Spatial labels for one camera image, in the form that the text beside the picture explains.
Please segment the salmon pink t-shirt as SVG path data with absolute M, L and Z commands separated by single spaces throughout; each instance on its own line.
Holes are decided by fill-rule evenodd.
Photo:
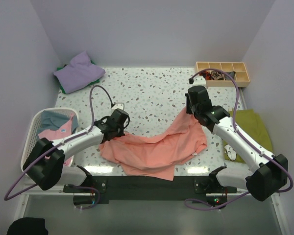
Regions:
M 126 133 L 99 145 L 100 155 L 120 164 L 128 176 L 148 176 L 171 181 L 175 165 L 183 165 L 207 146 L 202 126 L 182 109 L 162 134 L 153 137 Z

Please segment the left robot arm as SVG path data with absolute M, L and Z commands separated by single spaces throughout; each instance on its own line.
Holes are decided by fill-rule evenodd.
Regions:
M 23 171 L 42 190 L 61 184 L 74 185 L 80 192 L 87 192 L 92 186 L 91 174 L 81 166 L 64 166 L 64 162 L 91 146 L 123 136 L 127 120 L 127 112 L 115 109 L 110 116 L 95 121 L 90 131 L 85 129 L 54 141 L 38 140 L 23 165 Z

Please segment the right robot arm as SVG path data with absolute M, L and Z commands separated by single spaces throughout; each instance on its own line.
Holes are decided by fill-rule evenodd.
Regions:
M 191 86 L 185 94 L 187 113 L 212 134 L 219 136 L 239 154 L 248 171 L 239 172 L 221 166 L 210 173 L 208 186 L 213 192 L 225 187 L 247 190 L 258 201 L 265 201 L 287 184 L 288 160 L 275 156 L 244 132 L 223 107 L 214 106 L 204 86 Z

